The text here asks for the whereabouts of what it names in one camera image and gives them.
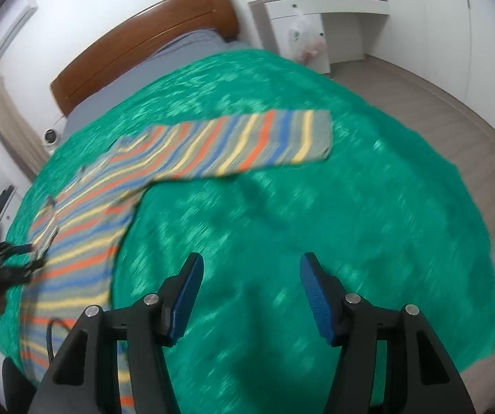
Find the white desk unit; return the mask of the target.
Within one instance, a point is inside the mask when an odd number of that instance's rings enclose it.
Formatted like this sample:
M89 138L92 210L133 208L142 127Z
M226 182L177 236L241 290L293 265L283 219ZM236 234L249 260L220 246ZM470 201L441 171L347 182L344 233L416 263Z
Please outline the white desk unit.
M364 58L362 16L382 21L390 15L387 0L255 0L249 9L262 48L289 60L288 31L295 9L308 15L324 36L326 50L305 66L320 74L329 74L334 63Z

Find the green bed blanket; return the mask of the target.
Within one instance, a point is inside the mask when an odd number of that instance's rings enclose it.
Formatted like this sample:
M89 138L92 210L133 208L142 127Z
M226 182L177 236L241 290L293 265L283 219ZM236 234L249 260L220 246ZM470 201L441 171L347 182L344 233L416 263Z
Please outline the green bed blanket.
M304 294L300 261L307 252L378 307L418 306L459 370L491 355L492 245L458 169L355 93L263 50L218 53L181 67L70 136L27 191L8 237L30 242L46 200L121 137L270 109L329 111L329 155L152 184L119 243L107 309L157 290L191 252L204 258L186 335L166 352L180 409L324 408L339 353L317 332ZM25 375L23 288L8 295L0 350Z

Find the white plastic bag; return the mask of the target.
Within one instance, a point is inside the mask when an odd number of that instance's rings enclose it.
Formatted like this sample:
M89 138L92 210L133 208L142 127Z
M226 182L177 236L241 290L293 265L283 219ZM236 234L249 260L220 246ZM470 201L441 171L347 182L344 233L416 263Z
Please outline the white plastic bag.
M302 65L307 65L326 50L326 41L321 31L300 9L295 9L293 22L288 31L288 47L291 60Z

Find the grey checked bed sheet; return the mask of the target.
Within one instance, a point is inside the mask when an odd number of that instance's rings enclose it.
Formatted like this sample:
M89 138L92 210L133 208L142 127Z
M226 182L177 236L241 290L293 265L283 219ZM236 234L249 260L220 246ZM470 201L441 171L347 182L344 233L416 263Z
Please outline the grey checked bed sheet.
M145 86L183 66L221 52L246 49L251 46L239 40L225 41L215 30L200 29L183 34L74 108L67 118L61 141L65 142Z

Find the striped knit sweater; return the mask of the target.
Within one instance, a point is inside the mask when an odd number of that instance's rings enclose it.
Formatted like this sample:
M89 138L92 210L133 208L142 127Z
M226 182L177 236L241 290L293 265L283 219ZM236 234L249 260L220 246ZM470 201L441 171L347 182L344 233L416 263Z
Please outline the striped knit sweater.
M26 377L38 383L48 370L41 339L50 318L71 326L83 308L111 306L119 243L150 185L320 161L332 139L330 112L314 109L157 124L119 138L46 200L29 229L28 240L48 257L20 297L19 356Z

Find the white air conditioner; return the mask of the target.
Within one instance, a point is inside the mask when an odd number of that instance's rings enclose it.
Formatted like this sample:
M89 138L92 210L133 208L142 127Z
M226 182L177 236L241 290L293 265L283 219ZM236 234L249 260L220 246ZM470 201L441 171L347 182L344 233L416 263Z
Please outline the white air conditioner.
M0 59L38 9L36 0L15 0L0 18Z

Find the white wardrobe doors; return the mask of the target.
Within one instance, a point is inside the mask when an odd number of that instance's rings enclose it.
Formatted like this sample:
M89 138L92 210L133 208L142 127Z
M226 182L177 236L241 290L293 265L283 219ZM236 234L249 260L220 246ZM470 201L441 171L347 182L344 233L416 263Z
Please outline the white wardrobe doors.
M495 130L495 0L388 0L363 25L368 54L393 63L471 108Z

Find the brown wooden headboard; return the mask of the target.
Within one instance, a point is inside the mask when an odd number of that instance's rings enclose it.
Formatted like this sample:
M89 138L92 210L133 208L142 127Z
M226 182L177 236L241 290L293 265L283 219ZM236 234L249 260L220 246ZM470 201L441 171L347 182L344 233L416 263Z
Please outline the brown wooden headboard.
M232 0L162 0L123 21L66 66L50 89L64 116L168 42L198 29L236 39Z

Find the beige curtain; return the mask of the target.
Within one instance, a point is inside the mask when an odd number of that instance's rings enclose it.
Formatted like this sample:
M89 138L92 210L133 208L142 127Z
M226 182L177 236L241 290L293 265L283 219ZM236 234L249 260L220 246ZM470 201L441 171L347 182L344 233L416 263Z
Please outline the beige curtain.
M0 77L0 140L20 171L34 181L48 161L41 137L21 116Z

